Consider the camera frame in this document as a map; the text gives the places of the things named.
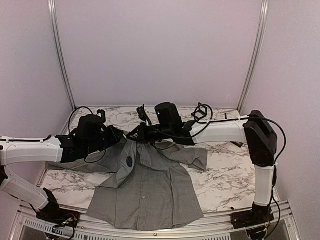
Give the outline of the grey button-up shirt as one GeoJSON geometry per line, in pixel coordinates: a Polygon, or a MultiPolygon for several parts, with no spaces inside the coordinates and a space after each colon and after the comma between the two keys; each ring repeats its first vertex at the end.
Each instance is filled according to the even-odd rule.
{"type": "Polygon", "coordinates": [[[70,163],[49,163],[50,170],[109,173],[110,178],[95,188],[88,216],[112,224],[118,216],[153,215],[194,209],[203,217],[187,168],[206,170],[208,152],[163,141],[157,146],[122,139],[102,153],[70,163]],[[127,166],[131,156],[133,166],[127,166]]]}

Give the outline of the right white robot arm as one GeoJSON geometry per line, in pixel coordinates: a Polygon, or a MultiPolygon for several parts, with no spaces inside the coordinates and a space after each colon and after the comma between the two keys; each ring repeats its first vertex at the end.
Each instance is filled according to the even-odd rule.
{"type": "Polygon", "coordinates": [[[207,104],[198,104],[192,120],[184,122],[174,103],[163,102],[155,108],[158,124],[152,124],[143,106],[137,108],[140,125],[127,134],[127,138],[140,143],[172,140],[176,144],[195,146],[211,142],[247,144],[249,156],[255,167],[255,197],[247,219],[258,224],[267,216],[277,182],[278,136],[272,125],[279,124],[253,110],[237,118],[204,121],[213,117],[214,111],[207,104]]]}

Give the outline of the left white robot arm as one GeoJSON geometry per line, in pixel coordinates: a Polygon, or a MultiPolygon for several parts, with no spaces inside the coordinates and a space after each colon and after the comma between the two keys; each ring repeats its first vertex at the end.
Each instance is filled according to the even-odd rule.
{"type": "Polygon", "coordinates": [[[0,190],[31,204],[39,213],[58,223],[63,219],[53,193],[37,187],[16,175],[10,165],[18,163],[73,163],[89,155],[103,152],[119,143],[123,131],[106,126],[106,113],[88,114],[79,119],[77,127],[68,135],[49,135],[46,138],[0,138],[0,190]]]}

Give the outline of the blue night scene brooch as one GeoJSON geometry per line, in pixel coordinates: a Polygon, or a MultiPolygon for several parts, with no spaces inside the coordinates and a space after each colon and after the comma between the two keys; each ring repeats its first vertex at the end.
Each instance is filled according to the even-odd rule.
{"type": "Polygon", "coordinates": [[[133,158],[132,158],[131,156],[128,156],[128,157],[126,158],[126,164],[127,164],[127,166],[130,167],[130,168],[133,166],[133,158]]]}

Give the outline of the black display frame back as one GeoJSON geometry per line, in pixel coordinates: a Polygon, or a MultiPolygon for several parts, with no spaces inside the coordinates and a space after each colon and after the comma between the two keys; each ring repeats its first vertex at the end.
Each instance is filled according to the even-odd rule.
{"type": "Polygon", "coordinates": [[[208,107],[206,104],[198,103],[194,112],[191,114],[195,121],[200,121],[208,116],[208,107]]]}

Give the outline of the black display frame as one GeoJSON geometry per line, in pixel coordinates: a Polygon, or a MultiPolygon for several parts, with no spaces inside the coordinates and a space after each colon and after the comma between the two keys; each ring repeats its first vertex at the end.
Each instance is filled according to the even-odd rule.
{"type": "Polygon", "coordinates": [[[233,145],[237,146],[238,148],[241,148],[244,144],[242,142],[235,142],[235,141],[232,141],[231,142],[233,145]]]}
{"type": "Polygon", "coordinates": [[[200,121],[208,116],[208,107],[206,104],[198,103],[194,112],[191,114],[195,121],[200,121]]]}

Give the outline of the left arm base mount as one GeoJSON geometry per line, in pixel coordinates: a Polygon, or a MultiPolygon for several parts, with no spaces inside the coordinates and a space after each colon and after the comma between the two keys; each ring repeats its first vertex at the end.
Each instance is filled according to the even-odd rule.
{"type": "Polygon", "coordinates": [[[43,190],[47,194],[48,204],[37,212],[36,217],[40,220],[55,224],[57,228],[65,226],[76,228],[80,213],[78,211],[60,208],[53,193],[46,188],[43,190]]]}

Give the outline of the black display frame front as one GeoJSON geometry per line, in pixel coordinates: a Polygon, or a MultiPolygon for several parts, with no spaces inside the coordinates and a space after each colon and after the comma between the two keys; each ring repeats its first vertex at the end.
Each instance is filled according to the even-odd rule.
{"type": "Polygon", "coordinates": [[[238,148],[241,148],[244,144],[242,142],[235,142],[235,141],[232,141],[231,142],[233,145],[237,146],[238,148]]]}

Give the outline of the left aluminium frame post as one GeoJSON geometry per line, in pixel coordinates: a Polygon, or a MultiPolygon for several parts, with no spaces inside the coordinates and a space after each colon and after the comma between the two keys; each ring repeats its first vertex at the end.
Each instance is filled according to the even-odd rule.
{"type": "Polygon", "coordinates": [[[56,8],[56,1],[55,0],[48,0],[48,11],[50,16],[51,28],[53,33],[53,40],[56,50],[56,55],[58,59],[59,69],[62,76],[63,85],[65,88],[65,92],[67,95],[67,99],[69,105],[72,110],[76,108],[76,102],[74,99],[74,95],[72,93],[72,88],[67,72],[67,67],[65,63],[65,58],[63,54],[62,42],[60,38],[60,31],[59,31],[59,23],[58,23],[58,16],[57,16],[57,8],[56,8]]]}

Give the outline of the aluminium frame post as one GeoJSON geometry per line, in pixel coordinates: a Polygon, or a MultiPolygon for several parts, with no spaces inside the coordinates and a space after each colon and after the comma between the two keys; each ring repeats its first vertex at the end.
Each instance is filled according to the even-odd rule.
{"type": "Polygon", "coordinates": [[[53,40],[56,50],[56,55],[58,59],[59,69],[62,76],[63,85],[65,88],[65,92],[67,95],[67,99],[69,105],[72,110],[76,108],[76,102],[74,99],[74,95],[72,93],[72,88],[67,72],[67,67],[65,63],[65,58],[63,54],[62,42],[60,38],[60,31],[59,31],[59,23],[58,23],[58,16],[57,16],[57,8],[56,8],[56,1],[55,0],[48,0],[48,11],[50,16],[51,28],[53,33],[53,40]]]}
{"type": "Polygon", "coordinates": [[[254,79],[256,66],[259,60],[259,55],[262,50],[263,41],[265,37],[265,32],[267,28],[267,21],[268,21],[268,13],[269,13],[270,1],[269,0],[262,0],[260,6],[260,13],[258,18],[257,24],[257,31],[255,35],[253,50],[250,58],[250,62],[248,65],[248,70],[246,73],[244,85],[242,88],[242,92],[240,95],[240,99],[238,101],[237,110],[241,113],[245,107],[246,100],[248,98],[250,87],[254,79]]]}

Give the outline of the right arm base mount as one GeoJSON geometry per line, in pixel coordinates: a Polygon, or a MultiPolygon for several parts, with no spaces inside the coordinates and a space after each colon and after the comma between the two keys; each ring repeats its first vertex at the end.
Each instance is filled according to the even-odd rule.
{"type": "Polygon", "coordinates": [[[270,223],[275,219],[270,205],[259,206],[252,204],[251,210],[234,212],[230,215],[234,229],[248,228],[256,225],[270,223]]]}

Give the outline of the front aluminium rail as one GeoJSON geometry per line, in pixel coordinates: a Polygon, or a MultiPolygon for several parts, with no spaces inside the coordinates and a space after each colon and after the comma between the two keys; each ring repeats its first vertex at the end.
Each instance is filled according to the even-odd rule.
{"type": "Polygon", "coordinates": [[[251,227],[234,229],[231,214],[251,210],[252,207],[204,213],[194,216],[194,209],[165,214],[163,210],[150,215],[125,214],[112,224],[79,213],[77,227],[56,227],[54,223],[37,218],[29,205],[21,206],[15,217],[10,238],[17,240],[24,230],[39,232],[36,239],[70,240],[299,240],[295,220],[288,202],[270,205],[274,220],[251,227]]]}

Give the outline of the right aluminium frame post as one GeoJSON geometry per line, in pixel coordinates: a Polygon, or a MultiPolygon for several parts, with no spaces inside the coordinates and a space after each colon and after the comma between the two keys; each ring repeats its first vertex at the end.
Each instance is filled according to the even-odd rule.
{"type": "Polygon", "coordinates": [[[269,13],[270,1],[269,0],[262,0],[260,6],[260,13],[258,18],[257,24],[257,31],[255,35],[253,50],[250,58],[250,62],[248,65],[248,70],[246,73],[244,85],[242,88],[242,92],[240,95],[240,99],[238,101],[237,110],[241,113],[245,107],[246,100],[248,98],[250,87],[254,79],[256,66],[259,60],[259,55],[262,50],[263,41],[265,37],[265,32],[267,28],[267,21],[268,21],[268,13],[269,13]]]}

